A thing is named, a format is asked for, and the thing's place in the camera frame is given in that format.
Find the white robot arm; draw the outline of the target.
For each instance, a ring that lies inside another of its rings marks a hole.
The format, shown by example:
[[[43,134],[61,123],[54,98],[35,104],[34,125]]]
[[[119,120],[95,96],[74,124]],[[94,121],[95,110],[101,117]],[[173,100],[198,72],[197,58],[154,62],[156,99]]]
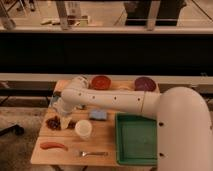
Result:
[[[69,115],[77,105],[139,114],[157,121],[158,171],[213,171],[213,123],[203,97],[187,87],[164,93],[92,90],[82,76],[61,92],[56,110]]]

